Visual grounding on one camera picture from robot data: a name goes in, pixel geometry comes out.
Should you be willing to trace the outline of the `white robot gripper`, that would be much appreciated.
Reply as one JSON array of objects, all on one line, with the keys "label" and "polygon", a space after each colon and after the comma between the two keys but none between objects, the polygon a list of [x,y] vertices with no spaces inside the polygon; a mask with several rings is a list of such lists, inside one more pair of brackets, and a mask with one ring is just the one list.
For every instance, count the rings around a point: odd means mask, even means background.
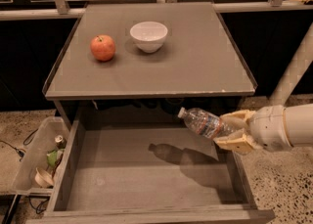
[{"label": "white robot gripper", "polygon": [[221,119],[234,127],[248,127],[228,136],[214,138],[223,150],[248,154],[257,148],[255,142],[268,152],[281,152],[291,149],[286,131],[285,108],[281,105],[263,107],[257,112],[240,110],[221,115]]}]

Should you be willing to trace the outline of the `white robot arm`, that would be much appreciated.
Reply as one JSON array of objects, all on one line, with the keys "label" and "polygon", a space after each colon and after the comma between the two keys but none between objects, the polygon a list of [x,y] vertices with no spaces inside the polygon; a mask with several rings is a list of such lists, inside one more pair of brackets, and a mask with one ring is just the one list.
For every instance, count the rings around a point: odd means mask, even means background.
[{"label": "white robot arm", "polygon": [[216,145],[240,154],[254,150],[281,152],[294,147],[312,146],[313,105],[285,106],[312,61],[313,23],[270,96],[269,106],[258,111],[241,110],[223,114],[221,118],[239,127],[239,130],[225,137],[214,138]]}]

